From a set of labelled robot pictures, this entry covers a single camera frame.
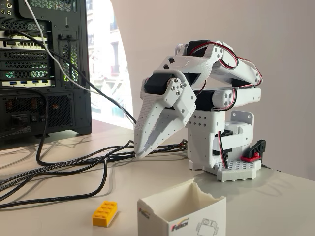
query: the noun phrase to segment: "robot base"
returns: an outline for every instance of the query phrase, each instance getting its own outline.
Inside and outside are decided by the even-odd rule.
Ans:
[[[217,163],[213,168],[209,168],[189,161],[189,168],[193,171],[203,170],[215,174],[221,182],[254,179],[256,178],[256,172],[261,168],[260,160],[251,163],[241,160],[230,160],[227,163],[228,169],[224,168],[222,163]]]

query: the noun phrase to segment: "white desk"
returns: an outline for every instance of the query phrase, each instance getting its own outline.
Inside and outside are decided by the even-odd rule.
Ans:
[[[180,142],[183,135],[185,131],[171,137],[167,143]],[[55,143],[44,160],[76,158],[103,147],[123,145],[128,139],[132,139],[132,131],[122,128],[66,139]],[[32,147],[16,150],[20,151],[10,155],[2,154],[14,150],[0,152],[0,167],[26,156],[27,158],[0,169],[1,175],[37,167]],[[19,210],[0,210],[0,235],[136,236],[137,200],[191,178],[195,179],[204,192],[211,193],[214,197],[227,197],[227,236],[314,235],[315,182],[262,169],[253,181],[221,183],[216,180],[216,176],[209,173],[190,171],[188,160],[183,158],[180,155],[168,154],[148,157],[144,161],[122,166],[119,166],[122,163],[118,164],[115,168],[110,168],[111,171],[114,170],[113,177],[110,171],[102,191],[90,199],[40,207],[26,205],[18,207],[24,208]],[[92,192],[99,186],[102,172],[103,170],[96,170],[41,181],[22,200]],[[28,183],[5,202],[13,201],[31,189],[35,183],[37,181]],[[109,228],[93,227],[91,216],[104,200],[117,201],[119,213]]]

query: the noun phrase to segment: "computer tower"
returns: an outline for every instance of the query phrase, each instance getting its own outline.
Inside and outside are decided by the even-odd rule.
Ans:
[[[48,48],[69,59],[89,78],[85,0],[28,2],[43,30]],[[24,0],[0,0],[0,85],[35,88],[48,97],[47,133],[64,130],[91,133],[90,93],[70,82],[40,46],[19,35],[5,36],[9,29],[17,29],[42,41]],[[67,62],[58,60],[71,79],[89,88]],[[16,131],[16,117],[27,122],[18,132],[0,141],[41,135],[44,114],[44,101],[38,94],[0,89],[0,137],[1,133]]]

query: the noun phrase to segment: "window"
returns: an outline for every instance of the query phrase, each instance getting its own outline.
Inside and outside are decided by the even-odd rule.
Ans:
[[[127,60],[112,4],[87,0],[87,10],[90,80],[132,114]],[[91,106],[93,119],[133,128],[122,110],[106,98],[91,93]]]
[[[92,10],[93,9],[93,0],[86,0],[87,1],[87,11]]]
[[[118,63],[118,44],[119,42],[111,43],[114,50],[115,65],[112,65],[112,74],[119,73],[119,63]]]

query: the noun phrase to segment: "gripper jaw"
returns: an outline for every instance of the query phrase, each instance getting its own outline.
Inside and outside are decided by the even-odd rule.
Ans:
[[[182,72],[156,70],[154,73],[171,73],[174,77],[169,79],[162,95],[146,93],[146,80],[142,83],[143,104],[134,131],[134,151],[138,159],[184,128],[196,108],[196,96]]]

